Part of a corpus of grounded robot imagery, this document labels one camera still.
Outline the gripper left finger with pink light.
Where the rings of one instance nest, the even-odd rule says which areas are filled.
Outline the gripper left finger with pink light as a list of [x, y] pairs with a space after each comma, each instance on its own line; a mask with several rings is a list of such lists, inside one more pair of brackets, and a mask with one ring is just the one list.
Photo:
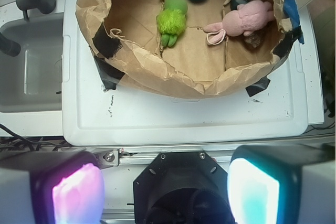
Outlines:
[[103, 207], [91, 152], [1, 153], [1, 223], [99, 223]]

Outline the gripper right finger with cyan light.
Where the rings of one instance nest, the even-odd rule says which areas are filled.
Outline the gripper right finger with cyan light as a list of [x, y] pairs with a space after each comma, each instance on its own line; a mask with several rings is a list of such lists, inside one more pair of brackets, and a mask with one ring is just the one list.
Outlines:
[[237, 223], [335, 223], [335, 145], [241, 145], [227, 192]]

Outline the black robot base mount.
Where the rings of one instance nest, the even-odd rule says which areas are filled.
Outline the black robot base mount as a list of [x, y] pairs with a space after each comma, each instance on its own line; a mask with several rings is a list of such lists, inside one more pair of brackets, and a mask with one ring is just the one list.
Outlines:
[[235, 223], [227, 177], [205, 152], [160, 153], [133, 182], [135, 223]]

